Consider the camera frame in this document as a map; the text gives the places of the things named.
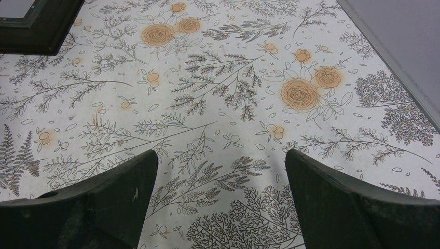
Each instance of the gray edge strip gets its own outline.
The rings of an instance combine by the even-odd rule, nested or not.
[[[345,13],[354,22],[354,25],[362,32],[362,34],[370,42],[373,49],[375,49],[379,57],[384,61],[389,70],[397,77],[402,83],[402,86],[408,92],[409,96],[416,102],[422,112],[426,115],[428,120],[440,133],[440,114],[435,107],[426,100],[426,97],[421,91],[419,91],[414,84],[414,80],[404,71],[394,57],[392,57],[388,50],[381,44],[380,40],[370,30],[368,25],[357,16],[356,11],[346,0],[337,0],[340,6],[344,9]]]

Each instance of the tablecloth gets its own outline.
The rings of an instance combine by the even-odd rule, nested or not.
[[[305,248],[298,149],[438,199],[439,136],[335,1],[86,0],[57,56],[0,55],[0,199],[153,149],[139,248]]]

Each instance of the gray surface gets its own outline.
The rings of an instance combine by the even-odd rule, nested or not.
[[[1,0],[0,18],[23,18],[35,0]]]
[[[338,1],[439,130],[440,1]]]

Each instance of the black frame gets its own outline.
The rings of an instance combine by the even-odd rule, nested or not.
[[[55,56],[83,3],[84,0],[36,0],[35,8],[24,18],[3,19],[0,53]]]

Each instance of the orange rose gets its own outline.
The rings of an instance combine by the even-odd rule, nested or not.
[[[306,49],[298,49],[295,52],[295,57],[299,62],[306,62],[310,58],[310,53]]]
[[[171,11],[173,12],[181,12],[186,9],[186,5],[184,3],[176,3],[171,7]]]
[[[173,27],[168,24],[154,24],[142,32],[142,40],[147,46],[160,47],[173,39]]]
[[[341,83],[341,77],[333,69],[322,68],[315,73],[316,81],[321,87],[337,87]]]
[[[293,79],[281,89],[283,102],[297,111],[307,111],[318,104],[316,87],[303,79]]]
[[[194,33],[200,28],[200,21],[195,18],[188,18],[177,24],[178,31],[181,33]]]

